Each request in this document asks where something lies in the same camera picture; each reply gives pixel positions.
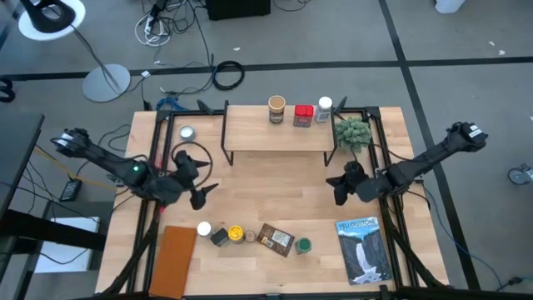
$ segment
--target book cover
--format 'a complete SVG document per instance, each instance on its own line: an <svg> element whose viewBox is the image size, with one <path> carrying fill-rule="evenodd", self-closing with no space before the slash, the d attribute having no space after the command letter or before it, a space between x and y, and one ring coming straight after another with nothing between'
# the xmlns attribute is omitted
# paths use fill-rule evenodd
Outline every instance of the book cover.
<svg viewBox="0 0 533 300"><path fill-rule="evenodd" d="M337 222L336 232L351 285L392 278L377 217Z"/></svg>

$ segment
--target black desk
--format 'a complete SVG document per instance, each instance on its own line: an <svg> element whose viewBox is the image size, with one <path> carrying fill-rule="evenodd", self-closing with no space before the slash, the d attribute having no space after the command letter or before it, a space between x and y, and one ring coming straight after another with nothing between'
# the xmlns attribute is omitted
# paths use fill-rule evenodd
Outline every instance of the black desk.
<svg viewBox="0 0 533 300"><path fill-rule="evenodd" d="M99 251L105 246L105 235L9 209L43 120L42 114L0 112L0 281L11 255L38 253L41 241ZM23 298L37 259L38 255L34 255L27 260L24 267L26 274L17 288L16 298Z"/></svg>

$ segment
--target brown jar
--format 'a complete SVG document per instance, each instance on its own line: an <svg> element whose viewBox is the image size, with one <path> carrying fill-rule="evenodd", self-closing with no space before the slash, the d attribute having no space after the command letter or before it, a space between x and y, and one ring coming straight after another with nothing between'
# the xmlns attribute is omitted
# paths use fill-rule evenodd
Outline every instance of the brown jar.
<svg viewBox="0 0 533 300"><path fill-rule="evenodd" d="M272 96L268 99L269 119L274 124L283 121L283 112L285 111L285 98L282 96Z"/></svg>

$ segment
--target small potted plant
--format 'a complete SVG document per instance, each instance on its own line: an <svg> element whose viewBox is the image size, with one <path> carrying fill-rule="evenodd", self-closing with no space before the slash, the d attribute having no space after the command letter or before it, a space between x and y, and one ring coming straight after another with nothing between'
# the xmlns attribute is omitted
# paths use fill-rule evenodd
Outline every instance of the small potted plant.
<svg viewBox="0 0 533 300"><path fill-rule="evenodd" d="M360 153L370 144L372 132L368 123L358 117L349 117L335 124L336 139L341 148Z"/></svg>

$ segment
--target brown notebook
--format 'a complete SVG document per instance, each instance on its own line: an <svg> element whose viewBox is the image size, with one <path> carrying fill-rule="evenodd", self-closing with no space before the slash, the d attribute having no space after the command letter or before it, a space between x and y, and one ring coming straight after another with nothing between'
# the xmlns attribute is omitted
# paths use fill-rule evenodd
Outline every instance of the brown notebook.
<svg viewBox="0 0 533 300"><path fill-rule="evenodd" d="M183 297L196 236L195 228L165 227L150 285L151 295L174 299Z"/></svg>

